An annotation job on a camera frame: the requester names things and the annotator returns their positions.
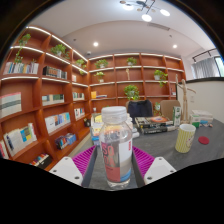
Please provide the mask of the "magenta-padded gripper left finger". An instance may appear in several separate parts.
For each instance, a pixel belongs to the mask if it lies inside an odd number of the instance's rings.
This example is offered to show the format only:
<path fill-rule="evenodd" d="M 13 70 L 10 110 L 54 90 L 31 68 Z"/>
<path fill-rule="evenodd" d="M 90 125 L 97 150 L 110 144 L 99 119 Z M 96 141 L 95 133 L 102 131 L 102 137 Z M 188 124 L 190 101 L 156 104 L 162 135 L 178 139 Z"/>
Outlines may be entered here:
<path fill-rule="evenodd" d="M 88 187 L 92 177 L 95 161 L 97 158 L 97 147 L 92 146 L 73 158 L 63 157 L 51 170 L 67 181 L 82 187 Z"/>

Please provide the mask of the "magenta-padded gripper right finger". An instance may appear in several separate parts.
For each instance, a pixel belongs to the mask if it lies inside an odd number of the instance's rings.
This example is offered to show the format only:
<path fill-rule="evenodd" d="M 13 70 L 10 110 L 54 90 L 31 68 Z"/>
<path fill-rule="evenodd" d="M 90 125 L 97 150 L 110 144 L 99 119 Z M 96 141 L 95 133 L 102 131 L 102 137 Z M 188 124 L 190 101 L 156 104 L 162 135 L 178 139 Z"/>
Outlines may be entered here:
<path fill-rule="evenodd" d="M 133 147 L 132 163 L 138 187 L 143 187 L 176 171 L 163 157 L 153 157 Z"/>

